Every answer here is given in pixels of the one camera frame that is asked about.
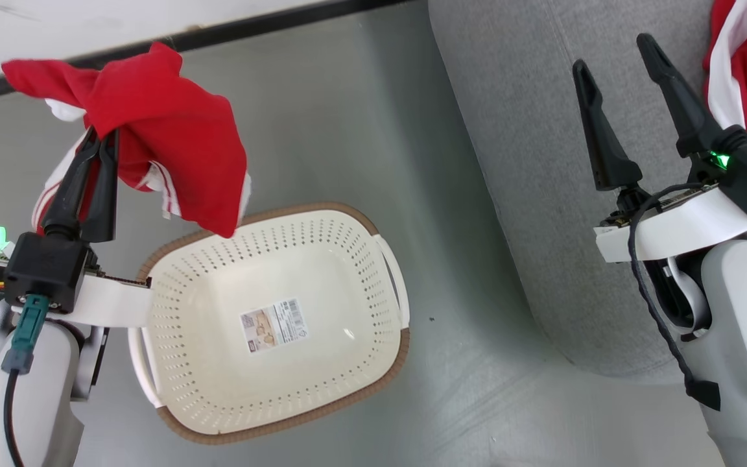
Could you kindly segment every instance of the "white wall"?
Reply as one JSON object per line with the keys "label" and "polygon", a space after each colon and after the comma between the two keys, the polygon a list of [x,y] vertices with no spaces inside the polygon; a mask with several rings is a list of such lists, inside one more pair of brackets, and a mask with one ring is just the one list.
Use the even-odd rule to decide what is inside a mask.
{"label": "white wall", "polygon": [[0,0],[0,64],[70,58],[318,0]]}

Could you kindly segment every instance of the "barcode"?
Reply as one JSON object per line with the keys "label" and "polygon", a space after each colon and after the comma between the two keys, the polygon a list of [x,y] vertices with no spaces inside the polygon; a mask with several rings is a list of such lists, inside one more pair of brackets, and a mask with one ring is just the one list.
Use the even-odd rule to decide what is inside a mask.
{"label": "barcode", "polygon": [[305,320],[302,319],[302,312],[299,310],[299,301],[290,300],[287,304],[290,305],[290,316],[293,317],[293,323],[296,326],[305,325]]}

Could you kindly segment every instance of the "gray floor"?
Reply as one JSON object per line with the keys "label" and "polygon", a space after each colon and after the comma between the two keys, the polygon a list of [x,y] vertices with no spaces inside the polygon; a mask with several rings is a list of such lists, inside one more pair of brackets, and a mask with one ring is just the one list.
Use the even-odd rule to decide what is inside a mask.
{"label": "gray floor", "polygon": [[[720,465],[678,387],[631,387],[572,369],[527,313],[421,2],[186,54],[184,76],[232,102],[257,212],[337,200],[388,239],[412,301],[400,377],[361,404],[233,446],[176,437],[109,340],[78,467]],[[0,223],[29,227],[42,182],[80,128],[0,98]],[[104,268],[132,277],[195,230],[157,195],[121,190]]]}

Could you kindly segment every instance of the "black baseboard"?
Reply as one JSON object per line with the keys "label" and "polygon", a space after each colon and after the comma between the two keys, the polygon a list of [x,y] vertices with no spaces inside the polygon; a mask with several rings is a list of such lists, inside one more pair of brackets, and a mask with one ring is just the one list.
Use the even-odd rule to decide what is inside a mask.
{"label": "black baseboard", "polygon": [[[106,63],[113,60],[120,60],[145,53],[152,42],[163,42],[177,51],[190,51],[201,47],[208,47],[208,45],[251,38],[252,36],[275,32],[276,30],[289,29],[290,27],[315,23],[315,21],[337,18],[350,13],[364,12],[406,1],[408,0],[329,0],[315,5],[301,6],[300,8],[270,13],[260,17],[205,27],[204,29],[188,30],[187,32],[166,36],[165,38],[158,38],[154,41],[138,42],[109,51],[101,51],[101,53],[72,58],[68,62],[79,68],[94,68],[99,70]],[[13,88],[0,75],[0,95],[10,92],[13,92]]]}

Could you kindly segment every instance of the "white plastic basket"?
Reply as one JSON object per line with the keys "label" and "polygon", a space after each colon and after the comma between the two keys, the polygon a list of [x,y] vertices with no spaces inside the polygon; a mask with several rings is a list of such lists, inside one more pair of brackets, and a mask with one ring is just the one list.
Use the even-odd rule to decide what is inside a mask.
{"label": "white plastic basket", "polygon": [[228,443],[308,422],[382,389],[407,354],[396,258],[342,204],[246,219],[232,239],[178,240],[153,255],[147,275],[149,325],[128,332],[134,370],[167,425],[190,440]]}

